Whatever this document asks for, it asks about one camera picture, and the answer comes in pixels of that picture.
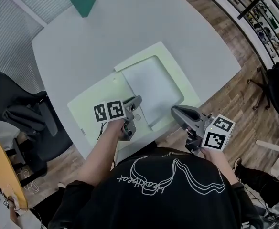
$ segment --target person's leg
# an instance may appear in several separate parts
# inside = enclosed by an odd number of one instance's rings
[[[275,177],[260,170],[246,168],[241,160],[235,169],[235,175],[241,183],[258,192],[270,207],[279,203],[279,180]]]
[[[47,227],[48,223],[54,217],[54,214],[62,202],[64,191],[65,188],[59,187],[58,191],[45,198],[31,209],[31,212],[37,217],[37,219],[42,220],[44,226]]]

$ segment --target white window frame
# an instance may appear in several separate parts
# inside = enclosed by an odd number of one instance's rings
[[[31,16],[35,21],[37,21],[43,27],[47,26],[47,23],[42,20],[40,16],[38,16],[31,8],[29,8],[22,0],[12,0],[15,4],[17,4],[22,10],[24,10],[29,16]]]

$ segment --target white table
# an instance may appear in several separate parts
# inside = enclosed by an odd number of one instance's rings
[[[212,26],[185,0],[97,0],[88,18],[70,7],[33,40],[37,65],[50,100],[75,146],[89,145],[67,103],[100,81],[114,66],[162,41],[201,103],[239,70]],[[165,133],[169,126],[118,152],[122,160]]]

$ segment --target black t-shirt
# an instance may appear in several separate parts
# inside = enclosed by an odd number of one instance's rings
[[[241,207],[214,164],[159,149],[123,161],[95,188],[69,184],[48,228],[239,229]]]

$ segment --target black office chair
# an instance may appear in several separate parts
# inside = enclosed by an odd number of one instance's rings
[[[63,128],[46,91],[31,94],[0,72],[0,121],[8,122],[27,134],[19,145],[31,170],[41,170],[73,143]]]
[[[269,69],[267,72],[265,72],[261,67],[258,67],[257,72],[261,72],[263,84],[257,83],[252,79],[247,80],[248,84],[253,82],[263,90],[260,99],[256,105],[252,107],[252,109],[256,110],[263,99],[266,97],[268,104],[265,106],[265,109],[268,110],[270,108],[271,102],[279,114],[279,63],[276,63],[273,68]]]

